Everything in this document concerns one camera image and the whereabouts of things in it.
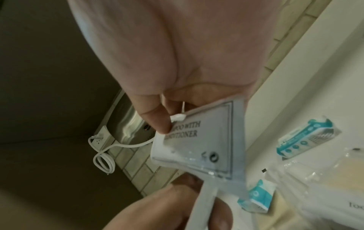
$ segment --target power cord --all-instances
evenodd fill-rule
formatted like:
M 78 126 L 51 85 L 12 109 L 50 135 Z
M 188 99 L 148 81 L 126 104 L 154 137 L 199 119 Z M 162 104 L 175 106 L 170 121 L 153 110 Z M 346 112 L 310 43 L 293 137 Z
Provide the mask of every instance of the power cord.
M 91 140 L 93 139 L 99 139 L 101 140 L 103 137 L 100 135 L 95 135 L 92 136 L 88 139 L 88 144 L 98 153 L 94 156 L 93 162 L 94 165 L 96 165 L 96 167 L 98 167 L 101 171 L 107 173 L 108 175 L 110 173 L 113 173 L 115 171 L 115 161 L 114 159 L 107 153 L 105 153 L 107 150 L 113 148 L 113 147 L 122 147 L 122 148 L 138 148 L 144 145 L 147 145 L 151 142 L 153 142 L 154 138 L 140 143 L 140 144 L 133 144 L 133 145 L 127 145 L 127 144 L 112 144 L 109 147 L 103 149 L 103 150 L 98 150 L 97 148 L 95 148 L 92 143 Z

